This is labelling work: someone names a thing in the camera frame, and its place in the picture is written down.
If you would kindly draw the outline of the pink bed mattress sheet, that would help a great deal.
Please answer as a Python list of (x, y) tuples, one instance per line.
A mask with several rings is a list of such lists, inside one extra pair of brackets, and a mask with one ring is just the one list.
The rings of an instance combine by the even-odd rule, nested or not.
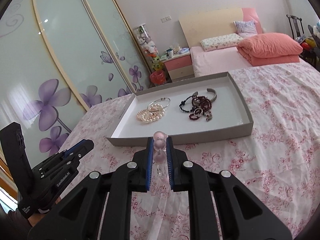
[(195, 77), (252, 67), (236, 47), (208, 52), (205, 52), (202, 47), (192, 47), (190, 54)]

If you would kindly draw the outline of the red bin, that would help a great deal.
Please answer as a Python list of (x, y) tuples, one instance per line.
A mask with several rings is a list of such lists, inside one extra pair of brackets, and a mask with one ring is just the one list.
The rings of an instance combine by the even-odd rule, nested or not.
[(150, 75), (150, 81), (156, 86), (165, 84), (166, 83), (165, 71), (157, 70), (157, 71), (153, 72)]

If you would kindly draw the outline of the salmon folded duvet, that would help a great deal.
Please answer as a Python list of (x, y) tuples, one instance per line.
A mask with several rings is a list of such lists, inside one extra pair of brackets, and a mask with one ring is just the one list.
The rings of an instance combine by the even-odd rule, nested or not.
[(298, 42), (282, 33), (258, 34), (242, 40), (236, 48), (253, 67), (296, 63), (303, 51)]

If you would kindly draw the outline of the blue clothing on chair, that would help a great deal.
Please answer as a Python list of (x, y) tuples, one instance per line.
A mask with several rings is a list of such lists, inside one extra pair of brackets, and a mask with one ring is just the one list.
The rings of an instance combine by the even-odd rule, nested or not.
[(319, 33), (320, 33), (320, 22), (317, 22), (317, 24), (313, 26), (313, 34), (317, 36)]

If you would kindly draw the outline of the white mug on nightstand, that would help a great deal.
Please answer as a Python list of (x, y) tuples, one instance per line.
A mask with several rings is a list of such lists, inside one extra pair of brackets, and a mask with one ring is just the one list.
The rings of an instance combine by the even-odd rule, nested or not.
[(174, 51), (172, 49), (167, 50), (167, 54), (170, 58), (174, 57)]

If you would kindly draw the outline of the floral pink bedsheet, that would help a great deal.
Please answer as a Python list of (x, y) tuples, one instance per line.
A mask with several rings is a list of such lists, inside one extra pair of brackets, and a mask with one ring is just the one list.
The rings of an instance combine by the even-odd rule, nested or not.
[[(205, 170), (229, 170), (291, 231), (293, 239), (319, 239), (319, 72), (307, 63), (232, 70), (253, 116), (250, 137), (175, 146)], [(79, 121), (61, 150), (82, 139), (94, 149), (81, 159), (69, 193), (91, 171), (127, 163), (141, 147), (114, 147), (109, 128), (130, 95), (101, 103)], [(130, 239), (189, 239), (186, 192), (152, 178), (150, 191), (133, 193)]]

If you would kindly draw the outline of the thin silver bangle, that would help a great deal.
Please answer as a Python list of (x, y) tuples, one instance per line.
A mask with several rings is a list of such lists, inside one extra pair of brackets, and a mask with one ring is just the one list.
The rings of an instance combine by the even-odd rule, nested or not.
[(156, 112), (160, 108), (166, 109), (167, 107), (170, 106), (170, 103), (171, 103), (170, 98), (160, 98), (148, 104), (147, 110), (150, 112)]

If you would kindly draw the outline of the dark wooden chair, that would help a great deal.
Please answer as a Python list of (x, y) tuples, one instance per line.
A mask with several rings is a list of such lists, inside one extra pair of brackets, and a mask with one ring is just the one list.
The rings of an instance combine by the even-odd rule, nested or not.
[(286, 15), (286, 17), (289, 21), (292, 38), (297, 40), (300, 37), (302, 37), (304, 35), (302, 18), (297, 17), (295, 15)]

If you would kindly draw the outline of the sliding wardrobe with flowers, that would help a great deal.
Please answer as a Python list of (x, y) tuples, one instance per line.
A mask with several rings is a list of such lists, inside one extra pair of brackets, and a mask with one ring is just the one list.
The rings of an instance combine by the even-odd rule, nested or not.
[(12, 0), (1, 17), (1, 126), (21, 125), (31, 166), (149, 74), (116, 0)]

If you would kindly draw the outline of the floral white pillow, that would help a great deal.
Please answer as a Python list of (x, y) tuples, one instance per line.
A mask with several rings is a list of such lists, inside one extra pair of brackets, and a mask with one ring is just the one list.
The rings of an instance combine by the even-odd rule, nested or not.
[(200, 42), (205, 52), (236, 47), (243, 38), (236, 33), (206, 38)]

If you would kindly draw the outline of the wall power socket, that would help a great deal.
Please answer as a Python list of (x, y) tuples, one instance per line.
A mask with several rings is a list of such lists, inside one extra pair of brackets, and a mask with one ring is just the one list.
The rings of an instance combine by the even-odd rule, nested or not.
[(170, 20), (171, 20), (171, 16), (166, 16), (164, 18), (161, 18), (161, 22), (162, 23), (165, 23), (165, 22), (170, 21)]

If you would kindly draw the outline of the clear tube of plush toys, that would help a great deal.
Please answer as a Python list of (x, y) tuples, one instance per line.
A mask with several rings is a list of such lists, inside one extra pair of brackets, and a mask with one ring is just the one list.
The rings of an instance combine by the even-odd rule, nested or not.
[(139, 25), (133, 32), (151, 71), (163, 70), (163, 63), (160, 61), (158, 49), (147, 30), (146, 24)]

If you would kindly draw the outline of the small lilac cushion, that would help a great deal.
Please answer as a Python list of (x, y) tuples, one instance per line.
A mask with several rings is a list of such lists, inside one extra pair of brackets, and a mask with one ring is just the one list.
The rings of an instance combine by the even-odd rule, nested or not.
[(254, 21), (234, 21), (236, 33), (242, 38), (252, 37), (257, 35), (257, 29)]

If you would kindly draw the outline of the cream and pink headboard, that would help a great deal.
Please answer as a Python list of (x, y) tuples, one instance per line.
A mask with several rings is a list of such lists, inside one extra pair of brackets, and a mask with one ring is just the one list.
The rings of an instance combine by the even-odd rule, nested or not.
[(263, 33), (254, 8), (229, 8), (185, 15), (179, 23), (188, 46), (196, 47), (203, 39), (236, 33), (235, 21), (254, 21), (259, 34)]

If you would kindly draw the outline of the grey shallow cardboard tray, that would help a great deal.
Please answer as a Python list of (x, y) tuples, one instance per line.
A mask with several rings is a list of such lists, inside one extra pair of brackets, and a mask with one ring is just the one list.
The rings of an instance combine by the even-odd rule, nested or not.
[[(212, 103), (212, 119), (205, 117), (191, 121), (179, 105), (187, 100), (185, 109), (191, 108), (189, 96), (198, 92), (200, 96), (217, 99)], [(156, 122), (148, 124), (137, 119), (137, 113), (151, 102), (170, 98), (170, 106)], [(174, 144), (214, 142), (249, 136), (253, 129), (250, 110), (228, 72), (196, 77), (167, 85), (154, 87), (132, 94), (128, 102), (108, 129), (106, 137), (114, 146), (145, 146), (149, 137), (162, 131), (172, 137)]]

